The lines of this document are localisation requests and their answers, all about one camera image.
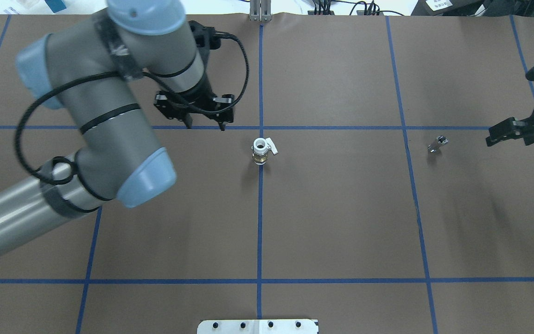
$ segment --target white bracket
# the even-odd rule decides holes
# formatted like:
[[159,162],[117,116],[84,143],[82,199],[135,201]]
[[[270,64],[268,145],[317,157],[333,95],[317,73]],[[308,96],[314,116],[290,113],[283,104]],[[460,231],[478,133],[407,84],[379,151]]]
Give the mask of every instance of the white bracket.
[[271,0],[250,0],[250,20],[271,21]]
[[246,321],[202,321],[197,334],[318,334],[318,321],[278,319]]

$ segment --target paper label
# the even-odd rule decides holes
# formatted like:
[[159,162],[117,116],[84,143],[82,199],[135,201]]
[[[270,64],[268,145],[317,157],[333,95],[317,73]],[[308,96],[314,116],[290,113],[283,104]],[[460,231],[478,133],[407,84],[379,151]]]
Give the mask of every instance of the paper label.
[[452,6],[451,0],[426,0],[426,4],[428,4],[433,11],[439,11]]

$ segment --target white plastic valve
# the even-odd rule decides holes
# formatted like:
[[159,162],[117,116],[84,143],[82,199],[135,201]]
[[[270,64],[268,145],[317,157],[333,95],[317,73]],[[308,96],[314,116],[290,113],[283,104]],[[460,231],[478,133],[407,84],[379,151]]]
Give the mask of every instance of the white plastic valve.
[[257,165],[264,165],[269,156],[269,151],[276,155],[278,153],[275,144],[271,138],[258,138],[255,139],[252,146],[253,161]]

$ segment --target light blue cap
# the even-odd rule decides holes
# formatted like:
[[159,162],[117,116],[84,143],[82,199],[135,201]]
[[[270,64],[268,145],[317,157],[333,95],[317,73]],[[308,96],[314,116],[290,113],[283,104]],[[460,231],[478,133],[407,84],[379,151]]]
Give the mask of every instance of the light blue cap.
[[186,18],[179,0],[108,0],[108,16],[117,25],[141,35],[177,30]]
[[160,148],[127,178],[119,188],[117,199],[125,207],[136,207],[165,192],[175,182],[176,172],[166,148]]
[[[47,34],[27,46],[15,57],[15,68],[18,70],[19,78],[36,99],[53,89],[46,68],[46,42],[50,35]],[[56,96],[43,104],[50,109],[63,108],[63,104]]]

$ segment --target gray robotic arm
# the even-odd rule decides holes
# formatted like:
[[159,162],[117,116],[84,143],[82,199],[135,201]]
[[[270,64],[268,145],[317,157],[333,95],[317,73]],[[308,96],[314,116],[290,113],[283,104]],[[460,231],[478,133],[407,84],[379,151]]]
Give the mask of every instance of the gray robotic arm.
[[[16,65],[39,99],[20,122],[16,149],[31,177],[0,193],[0,256],[119,199],[135,207],[176,182],[167,151],[127,82],[149,76],[162,87],[156,106],[191,127],[189,112],[233,121],[233,95],[216,97],[205,72],[209,49],[226,32],[195,34],[178,0],[108,0],[108,8],[24,49]],[[21,154],[23,126],[39,104],[67,108],[86,146],[38,170]]]

